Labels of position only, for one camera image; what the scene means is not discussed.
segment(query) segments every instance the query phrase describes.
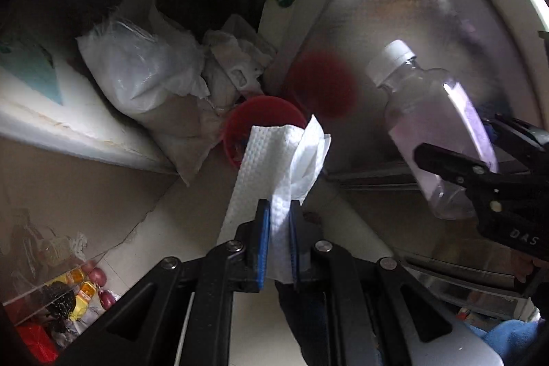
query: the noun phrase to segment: metal screw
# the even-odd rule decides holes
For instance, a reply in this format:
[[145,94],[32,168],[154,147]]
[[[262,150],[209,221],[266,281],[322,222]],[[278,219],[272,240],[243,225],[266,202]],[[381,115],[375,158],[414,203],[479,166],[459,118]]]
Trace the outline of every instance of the metal screw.
[[160,265],[165,270],[173,270],[179,264],[179,259],[174,256],[168,256],[167,258],[162,259]]
[[490,202],[490,208],[494,213],[501,213],[503,210],[503,207],[501,206],[501,203],[499,203],[497,200],[492,200]]
[[227,250],[232,253],[237,253],[244,248],[244,245],[240,241],[235,240],[227,242],[225,246],[227,247]]
[[384,270],[394,270],[398,263],[393,258],[383,258],[379,262],[380,266]]
[[315,248],[322,253],[329,252],[333,247],[334,246],[328,241],[317,241],[315,244]]

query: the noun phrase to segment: red plastic bag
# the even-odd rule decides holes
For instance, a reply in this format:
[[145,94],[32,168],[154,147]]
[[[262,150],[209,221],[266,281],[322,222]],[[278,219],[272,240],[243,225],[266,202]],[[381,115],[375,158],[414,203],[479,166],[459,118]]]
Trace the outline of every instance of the red plastic bag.
[[25,324],[24,326],[16,327],[19,336],[27,345],[28,350],[41,363],[54,362],[59,354],[57,353],[56,345],[48,337],[44,328],[38,324]]

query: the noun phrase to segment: red bucket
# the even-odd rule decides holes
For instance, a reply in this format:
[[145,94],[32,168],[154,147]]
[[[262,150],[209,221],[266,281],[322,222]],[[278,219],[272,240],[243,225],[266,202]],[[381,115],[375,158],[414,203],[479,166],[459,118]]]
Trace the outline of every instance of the red bucket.
[[305,129],[307,120],[292,103],[276,96],[261,95],[244,101],[227,119],[223,147],[230,162],[240,167],[252,126],[294,125]]

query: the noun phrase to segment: paper towel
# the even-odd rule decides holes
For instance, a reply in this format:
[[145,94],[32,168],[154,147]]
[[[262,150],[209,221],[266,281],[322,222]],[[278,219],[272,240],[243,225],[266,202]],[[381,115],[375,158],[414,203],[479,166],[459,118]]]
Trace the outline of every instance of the paper towel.
[[303,203],[324,164],[331,138],[313,116],[305,129],[254,126],[242,160],[218,244],[234,238],[238,225],[252,221],[259,199],[271,203],[267,276],[292,282],[288,211]]

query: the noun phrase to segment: tile floor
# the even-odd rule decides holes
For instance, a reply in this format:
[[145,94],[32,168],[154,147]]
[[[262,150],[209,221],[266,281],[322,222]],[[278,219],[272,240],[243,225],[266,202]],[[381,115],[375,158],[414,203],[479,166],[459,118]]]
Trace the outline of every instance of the tile floor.
[[[181,180],[172,185],[128,238],[100,262],[107,288],[122,295],[164,256],[182,261],[204,256],[215,245],[236,177],[216,148],[190,188]],[[377,259],[390,254],[330,184],[317,182],[304,209],[319,213],[326,237],[355,256]],[[230,352],[233,366],[305,365],[272,281],[260,294],[235,294]]]

